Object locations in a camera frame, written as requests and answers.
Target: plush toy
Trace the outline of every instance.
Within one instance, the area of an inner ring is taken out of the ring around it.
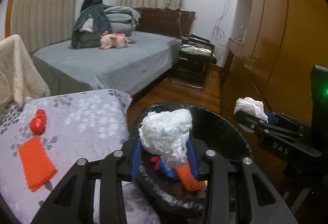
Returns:
[[[100,40],[102,50],[106,50],[109,48],[123,48],[125,46],[128,46],[129,43],[130,41],[124,33],[108,34],[108,31],[103,33]]]

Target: pillow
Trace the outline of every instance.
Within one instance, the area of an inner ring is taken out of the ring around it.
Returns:
[[[107,18],[111,22],[118,22],[118,23],[130,22],[132,20],[132,17],[129,14],[124,14],[124,13],[110,13],[107,14]]]
[[[136,43],[136,32],[132,32],[130,35],[127,36],[128,40],[130,41],[130,43]]]
[[[124,33],[126,36],[129,36],[135,29],[136,25],[129,23],[117,23],[112,22],[112,33]]]
[[[100,47],[100,36],[93,32],[83,32],[78,48]]]

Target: floral patterned cushion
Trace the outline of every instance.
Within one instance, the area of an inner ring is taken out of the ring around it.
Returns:
[[[12,105],[0,126],[0,192],[23,223],[30,223],[53,188],[79,158],[105,158],[121,149],[128,138],[126,112],[131,98],[117,90],[95,90],[30,100],[23,110]],[[17,147],[33,134],[29,122],[44,109],[47,125],[41,134],[43,147],[57,174],[42,188],[31,192],[26,185]],[[99,223],[99,190],[95,188],[94,222]],[[128,223],[159,223],[155,211],[134,183],[124,184]]]
[[[11,101],[10,103],[8,103],[6,106],[4,106],[3,108],[0,108],[0,123],[2,124],[2,122],[5,119],[5,116],[7,115],[7,113],[9,112],[10,107],[14,104],[14,101]]]

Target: wooden wardrobe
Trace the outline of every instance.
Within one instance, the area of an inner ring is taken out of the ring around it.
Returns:
[[[221,115],[234,124],[238,98],[311,124],[310,72],[328,67],[328,5],[325,0],[238,0],[229,55],[221,71]],[[243,133],[257,165],[281,194],[286,163]]]

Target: crumpled tissue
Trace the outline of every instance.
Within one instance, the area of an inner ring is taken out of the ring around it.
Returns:
[[[166,160],[167,168],[177,168],[185,163],[191,129],[192,117],[187,109],[149,112],[142,121],[139,135],[145,150],[160,155]]]
[[[263,119],[264,121],[268,122],[268,116],[264,113],[264,106],[262,101],[256,101],[253,98],[245,97],[245,98],[239,98],[236,101],[236,106],[234,110],[234,114],[242,110],[246,113],[251,114],[252,116],[258,117],[260,119]],[[254,132],[253,130],[239,124],[240,127],[242,127],[247,132]]]

